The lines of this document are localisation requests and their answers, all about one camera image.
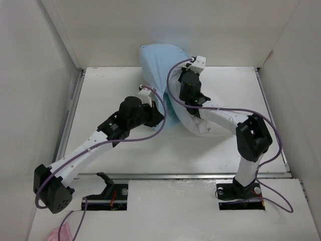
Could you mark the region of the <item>white pillow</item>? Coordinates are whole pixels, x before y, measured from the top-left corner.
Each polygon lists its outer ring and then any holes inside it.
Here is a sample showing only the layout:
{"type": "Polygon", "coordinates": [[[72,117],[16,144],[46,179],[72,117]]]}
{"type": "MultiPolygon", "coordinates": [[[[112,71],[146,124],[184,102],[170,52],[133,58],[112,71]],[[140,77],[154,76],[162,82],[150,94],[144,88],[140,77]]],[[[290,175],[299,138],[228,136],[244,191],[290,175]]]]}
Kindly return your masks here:
{"type": "Polygon", "coordinates": [[[181,70],[176,69],[170,76],[168,92],[170,103],[181,123],[194,135],[199,137],[218,137],[235,135],[237,123],[244,115],[232,111],[200,109],[199,117],[188,112],[186,107],[175,100],[179,98],[180,83],[178,82],[181,70]]]}

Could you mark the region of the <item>light blue pillowcase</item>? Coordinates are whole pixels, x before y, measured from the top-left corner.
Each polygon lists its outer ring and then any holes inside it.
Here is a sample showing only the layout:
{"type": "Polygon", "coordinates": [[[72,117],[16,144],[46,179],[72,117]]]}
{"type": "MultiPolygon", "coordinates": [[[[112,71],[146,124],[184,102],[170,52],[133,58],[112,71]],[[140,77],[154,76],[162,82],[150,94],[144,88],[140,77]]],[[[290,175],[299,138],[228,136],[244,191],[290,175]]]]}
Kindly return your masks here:
{"type": "Polygon", "coordinates": [[[171,96],[167,93],[167,76],[170,69],[190,56],[182,49],[171,44],[151,44],[144,45],[139,50],[139,62],[142,75],[149,86],[153,87],[162,98],[167,108],[167,120],[165,129],[169,129],[178,123],[182,118],[183,125],[192,132],[197,132],[195,121],[184,111],[183,106],[175,103],[179,114],[176,115],[171,104],[171,96]]]}

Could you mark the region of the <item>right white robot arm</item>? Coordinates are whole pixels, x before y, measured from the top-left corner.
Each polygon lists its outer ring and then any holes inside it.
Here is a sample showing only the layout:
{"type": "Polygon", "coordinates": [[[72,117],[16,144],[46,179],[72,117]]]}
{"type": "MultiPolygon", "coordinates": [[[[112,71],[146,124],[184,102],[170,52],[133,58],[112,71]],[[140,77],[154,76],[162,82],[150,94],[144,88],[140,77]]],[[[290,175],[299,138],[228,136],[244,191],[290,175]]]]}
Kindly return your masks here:
{"type": "Polygon", "coordinates": [[[173,108],[185,127],[198,136],[213,135],[213,127],[220,126],[236,137],[239,167],[232,183],[218,186],[218,197],[224,201],[259,197],[257,173],[273,142],[265,118],[255,111],[245,115],[244,109],[214,107],[201,92],[200,74],[205,65],[205,57],[192,57],[185,62],[177,82],[167,81],[173,108]]]}

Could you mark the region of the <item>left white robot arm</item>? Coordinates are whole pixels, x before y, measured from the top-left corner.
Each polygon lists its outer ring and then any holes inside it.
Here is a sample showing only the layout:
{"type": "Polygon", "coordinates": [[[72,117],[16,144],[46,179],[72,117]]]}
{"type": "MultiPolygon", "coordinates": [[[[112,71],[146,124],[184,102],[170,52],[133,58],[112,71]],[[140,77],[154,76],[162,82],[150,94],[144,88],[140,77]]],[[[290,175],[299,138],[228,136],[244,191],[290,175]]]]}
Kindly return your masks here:
{"type": "Polygon", "coordinates": [[[153,97],[162,98],[157,91],[146,85],[139,87],[137,96],[128,96],[118,111],[101,123],[94,133],[69,155],[34,170],[33,192],[35,206],[48,209],[53,214],[64,210],[72,200],[75,189],[71,182],[90,163],[120,143],[144,141],[156,136],[129,139],[130,131],[139,126],[164,126],[167,113],[160,113],[153,97]]]}

